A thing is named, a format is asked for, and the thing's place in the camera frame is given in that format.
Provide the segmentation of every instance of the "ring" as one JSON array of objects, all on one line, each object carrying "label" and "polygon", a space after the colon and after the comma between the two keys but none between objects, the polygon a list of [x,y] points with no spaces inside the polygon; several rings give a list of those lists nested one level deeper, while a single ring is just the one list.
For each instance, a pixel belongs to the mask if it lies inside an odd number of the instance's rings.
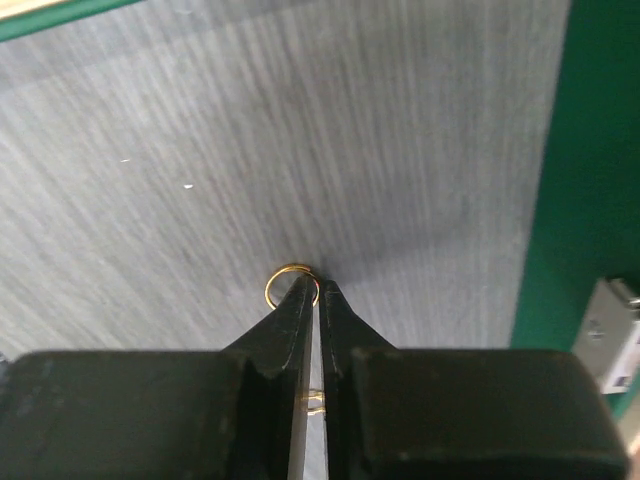
[{"label": "ring", "polygon": [[271,285],[276,278],[278,278],[283,273],[288,272],[299,272],[305,275],[309,275],[311,278],[313,278],[313,281],[316,284],[316,296],[313,297],[313,306],[315,307],[318,304],[318,299],[320,298],[320,283],[318,283],[318,277],[316,277],[311,272],[311,267],[302,265],[301,263],[290,263],[288,265],[284,265],[276,270],[273,275],[271,275],[271,278],[267,282],[267,286],[264,287],[264,299],[267,301],[267,304],[269,304],[272,310],[276,309],[276,304],[273,303],[273,300],[271,300]]}]

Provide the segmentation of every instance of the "green border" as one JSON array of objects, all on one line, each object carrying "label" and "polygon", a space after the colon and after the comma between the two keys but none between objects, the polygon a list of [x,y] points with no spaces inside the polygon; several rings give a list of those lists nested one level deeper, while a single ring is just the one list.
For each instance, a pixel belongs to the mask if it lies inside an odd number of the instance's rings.
[{"label": "green border", "polygon": [[139,0],[69,0],[0,21],[0,42],[39,32]]},{"label": "green border", "polygon": [[570,350],[596,280],[639,272],[640,2],[575,0],[512,347]]}]

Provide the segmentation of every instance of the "brushed metal surface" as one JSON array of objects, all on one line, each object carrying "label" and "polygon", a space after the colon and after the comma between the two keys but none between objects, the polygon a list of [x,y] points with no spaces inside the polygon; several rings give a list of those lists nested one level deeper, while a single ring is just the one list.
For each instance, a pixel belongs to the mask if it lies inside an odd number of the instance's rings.
[{"label": "brushed metal surface", "polygon": [[506,345],[567,9],[156,0],[1,44],[0,351],[220,348],[294,261],[397,346]]}]

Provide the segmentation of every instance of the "silver metal latch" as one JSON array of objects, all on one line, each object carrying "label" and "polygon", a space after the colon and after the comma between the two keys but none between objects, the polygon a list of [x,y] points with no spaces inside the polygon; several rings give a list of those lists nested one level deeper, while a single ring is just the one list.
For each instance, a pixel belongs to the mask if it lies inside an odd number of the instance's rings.
[{"label": "silver metal latch", "polygon": [[640,361],[640,296],[622,279],[598,280],[572,351],[602,393],[629,389]]}]

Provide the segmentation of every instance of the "small gold hoop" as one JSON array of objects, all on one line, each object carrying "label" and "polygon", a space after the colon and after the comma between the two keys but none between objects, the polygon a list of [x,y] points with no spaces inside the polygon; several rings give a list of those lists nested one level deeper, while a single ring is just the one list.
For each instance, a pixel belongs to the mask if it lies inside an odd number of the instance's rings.
[{"label": "small gold hoop", "polygon": [[276,272],[273,275],[271,275],[271,278],[267,282],[267,286],[264,287],[264,299],[267,301],[267,304],[269,304],[272,310],[276,309],[276,304],[273,303],[273,300],[271,300],[271,285],[273,284],[273,281],[276,278],[278,278],[280,275],[282,275],[283,273],[289,273],[289,272],[303,273],[313,278],[313,281],[316,284],[316,296],[313,297],[313,306],[315,307],[318,304],[318,299],[320,298],[320,283],[318,283],[318,277],[316,277],[311,272],[311,267],[307,265],[303,265],[301,263],[290,263],[288,265],[284,265],[280,267],[278,270],[276,270]]}]

